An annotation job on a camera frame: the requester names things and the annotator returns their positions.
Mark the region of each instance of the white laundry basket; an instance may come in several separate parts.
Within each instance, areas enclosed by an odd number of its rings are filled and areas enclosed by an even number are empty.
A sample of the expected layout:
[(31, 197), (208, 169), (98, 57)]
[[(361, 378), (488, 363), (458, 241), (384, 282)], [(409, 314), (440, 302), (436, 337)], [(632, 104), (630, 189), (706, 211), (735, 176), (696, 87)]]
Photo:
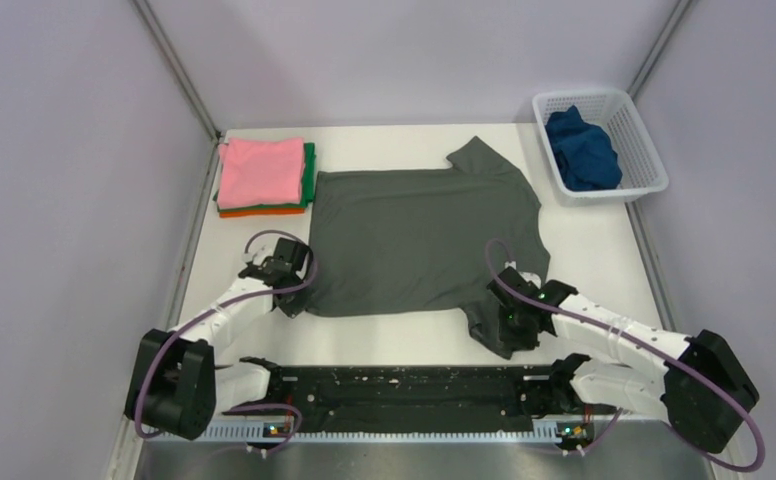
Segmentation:
[[(623, 172), (617, 189), (574, 192), (562, 182), (544, 125), (551, 113), (564, 112), (572, 105), (579, 109), (583, 120), (602, 127), (612, 140), (612, 148), (618, 154), (618, 166)], [(542, 93), (532, 99), (532, 109), (556, 184), (553, 191), (562, 205), (631, 202), (668, 187), (668, 174), (659, 153), (626, 92), (613, 88), (591, 88)]]

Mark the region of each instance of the green cloth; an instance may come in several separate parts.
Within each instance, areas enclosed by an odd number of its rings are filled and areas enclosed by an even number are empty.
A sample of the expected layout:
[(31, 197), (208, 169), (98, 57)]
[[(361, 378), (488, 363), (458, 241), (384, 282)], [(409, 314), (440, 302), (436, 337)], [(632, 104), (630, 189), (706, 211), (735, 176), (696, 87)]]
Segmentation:
[[(283, 203), (279, 205), (254, 205), (252, 207), (227, 208), (227, 209), (221, 209), (218, 206), (217, 212), (218, 213), (244, 212), (244, 211), (251, 211), (251, 210), (266, 210), (268, 208), (306, 208), (309, 203), (314, 201), (314, 176), (317, 171), (317, 165), (315, 163), (317, 155), (315, 154), (315, 151), (314, 151), (314, 143), (306, 143), (305, 147), (303, 148), (303, 154), (305, 157), (306, 166), (305, 166), (305, 169), (303, 169), (303, 195), (302, 195), (302, 198), (300, 199), (300, 203)], [(220, 193), (220, 191), (214, 194), (215, 203), (217, 203), (218, 193)]]

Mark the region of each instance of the stack of folded clothes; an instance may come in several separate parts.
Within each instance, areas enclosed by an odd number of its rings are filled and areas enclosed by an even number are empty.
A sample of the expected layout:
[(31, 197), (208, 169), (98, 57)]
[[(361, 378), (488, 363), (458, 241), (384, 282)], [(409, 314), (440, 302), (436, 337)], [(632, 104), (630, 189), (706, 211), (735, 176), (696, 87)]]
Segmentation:
[(214, 200), (221, 218), (298, 214), (314, 201), (313, 143), (231, 138), (218, 152), (223, 172)]

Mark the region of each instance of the gray wall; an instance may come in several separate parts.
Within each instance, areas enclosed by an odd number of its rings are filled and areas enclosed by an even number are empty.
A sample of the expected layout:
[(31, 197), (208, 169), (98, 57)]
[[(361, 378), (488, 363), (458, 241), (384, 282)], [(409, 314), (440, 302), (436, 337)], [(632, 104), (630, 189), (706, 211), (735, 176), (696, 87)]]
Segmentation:
[(676, 0), (152, 0), (219, 128), (509, 122), (627, 88)]
[(776, 2), (700, 2), (638, 108), (671, 178), (643, 205), (680, 326), (741, 358), (776, 479)]
[(101, 478), (208, 148), (129, 2), (0, 1), (0, 479)]

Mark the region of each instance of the gray floor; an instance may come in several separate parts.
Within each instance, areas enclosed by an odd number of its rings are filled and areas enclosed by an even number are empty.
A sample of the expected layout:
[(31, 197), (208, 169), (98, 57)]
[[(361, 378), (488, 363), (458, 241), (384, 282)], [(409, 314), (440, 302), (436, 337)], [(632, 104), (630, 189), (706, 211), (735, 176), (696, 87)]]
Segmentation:
[(658, 423), (623, 422), (585, 458), (530, 445), (302, 444), (261, 460), (233, 444), (147, 442), (136, 480), (705, 480), (700, 456)]

